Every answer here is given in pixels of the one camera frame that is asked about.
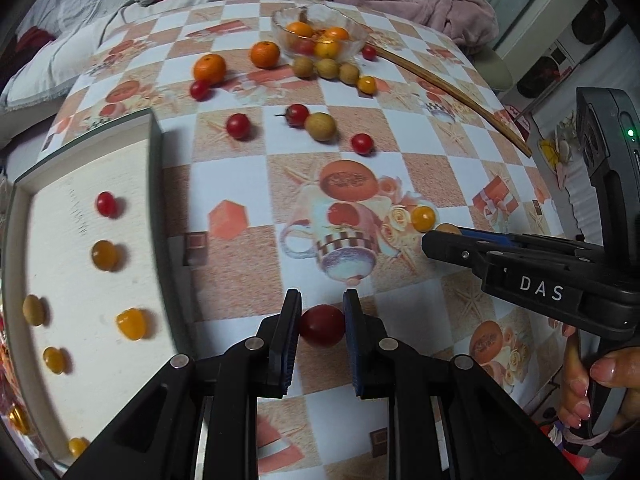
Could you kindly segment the right bare hand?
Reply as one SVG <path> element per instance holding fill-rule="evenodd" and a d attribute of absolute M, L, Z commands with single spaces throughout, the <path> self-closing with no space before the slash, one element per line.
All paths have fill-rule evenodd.
<path fill-rule="evenodd" d="M 562 334 L 566 346 L 558 417 L 564 426 L 564 448 L 576 454 L 582 447 L 577 431 L 592 419 L 594 388 L 620 389 L 624 392 L 622 405 L 596 448 L 606 456 L 629 460 L 639 451 L 639 335 L 624 344 L 613 344 L 597 359 L 587 359 L 580 355 L 576 327 L 563 324 Z"/>

